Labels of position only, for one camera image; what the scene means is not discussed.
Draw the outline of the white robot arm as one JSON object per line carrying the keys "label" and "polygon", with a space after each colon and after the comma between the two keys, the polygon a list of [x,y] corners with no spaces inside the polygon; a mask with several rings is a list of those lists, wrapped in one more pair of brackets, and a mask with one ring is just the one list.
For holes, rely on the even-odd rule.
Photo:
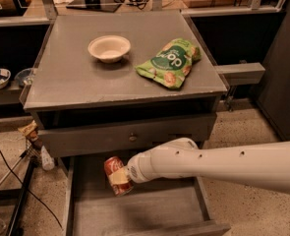
{"label": "white robot arm", "polygon": [[140,152],[126,165],[109,162],[104,170],[113,186],[202,176],[290,194],[290,142],[200,149],[181,138]]}

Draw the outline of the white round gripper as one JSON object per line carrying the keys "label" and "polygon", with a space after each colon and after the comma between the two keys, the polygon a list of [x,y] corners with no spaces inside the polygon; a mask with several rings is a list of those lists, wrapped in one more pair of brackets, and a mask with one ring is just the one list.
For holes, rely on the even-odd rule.
{"label": "white round gripper", "polygon": [[[130,158],[127,170],[130,178],[136,183],[148,182],[155,178],[150,153],[141,152]],[[128,175],[125,168],[120,168],[109,175],[109,181],[113,185],[127,184]]]}

